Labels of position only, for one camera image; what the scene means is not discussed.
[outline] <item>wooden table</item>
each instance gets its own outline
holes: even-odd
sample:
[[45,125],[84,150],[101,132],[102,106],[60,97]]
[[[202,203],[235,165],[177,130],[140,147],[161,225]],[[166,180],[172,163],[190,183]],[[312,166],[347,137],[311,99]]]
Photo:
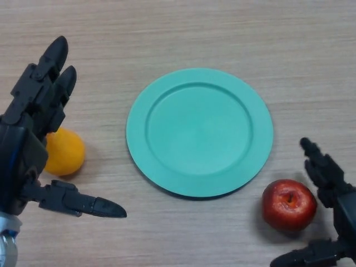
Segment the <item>wooden table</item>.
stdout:
[[[303,170],[303,136],[356,183],[355,17],[354,0],[2,0],[2,112],[26,65],[66,36],[67,66],[77,68],[78,81],[63,126],[87,145],[86,164],[71,182],[128,211],[120,220],[75,218],[30,203],[20,216],[18,266],[261,267],[311,238],[334,238],[331,210],[320,207],[290,239],[261,221],[259,201],[279,178],[302,180],[315,192]],[[180,200],[154,188],[126,147],[126,118],[137,95],[188,67],[240,77],[274,120],[274,147],[262,172],[214,201]]]

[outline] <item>plate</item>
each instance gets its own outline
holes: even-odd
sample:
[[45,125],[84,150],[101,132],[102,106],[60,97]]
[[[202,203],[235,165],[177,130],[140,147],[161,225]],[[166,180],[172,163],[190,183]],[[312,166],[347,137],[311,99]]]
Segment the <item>plate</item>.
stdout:
[[148,85],[131,107],[126,139],[154,184],[186,197],[237,190],[262,169],[273,123],[261,97],[235,76],[179,70]]

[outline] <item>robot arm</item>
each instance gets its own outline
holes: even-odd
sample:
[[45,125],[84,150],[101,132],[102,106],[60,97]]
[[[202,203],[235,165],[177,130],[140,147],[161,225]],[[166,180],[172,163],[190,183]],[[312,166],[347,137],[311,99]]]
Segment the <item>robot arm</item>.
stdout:
[[341,258],[356,263],[356,188],[344,181],[343,170],[328,155],[323,155],[315,143],[307,138],[300,145],[308,158],[305,169],[318,187],[318,198],[326,208],[334,211],[336,241],[314,240],[300,250],[293,250],[274,259],[271,267],[330,267]]

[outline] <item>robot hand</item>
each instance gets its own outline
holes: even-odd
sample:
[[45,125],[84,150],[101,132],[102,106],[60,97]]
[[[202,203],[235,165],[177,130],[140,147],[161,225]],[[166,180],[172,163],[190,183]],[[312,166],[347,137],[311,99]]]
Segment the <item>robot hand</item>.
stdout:
[[343,170],[328,155],[323,155],[315,143],[302,138],[305,169],[313,184],[318,187],[318,198],[326,208],[334,211],[337,241],[314,240],[300,250],[293,250],[274,259],[271,267],[330,267],[341,258],[356,263],[356,189],[344,181]]
[[67,55],[67,40],[60,36],[37,65],[27,66],[11,91],[11,104],[0,116],[0,267],[17,262],[15,238],[21,226],[17,215],[28,201],[74,216],[127,216],[120,205],[80,194],[75,185],[53,180],[41,187],[38,182],[48,159],[46,136],[64,120],[63,109],[77,80],[73,66],[60,75]]

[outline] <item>orange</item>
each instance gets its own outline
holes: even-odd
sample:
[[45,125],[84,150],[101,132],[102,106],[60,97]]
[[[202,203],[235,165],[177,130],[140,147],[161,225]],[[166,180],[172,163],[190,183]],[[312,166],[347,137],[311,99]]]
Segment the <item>orange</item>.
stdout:
[[47,135],[48,160],[45,171],[55,176],[73,174],[84,163],[85,144],[78,134],[60,127]]

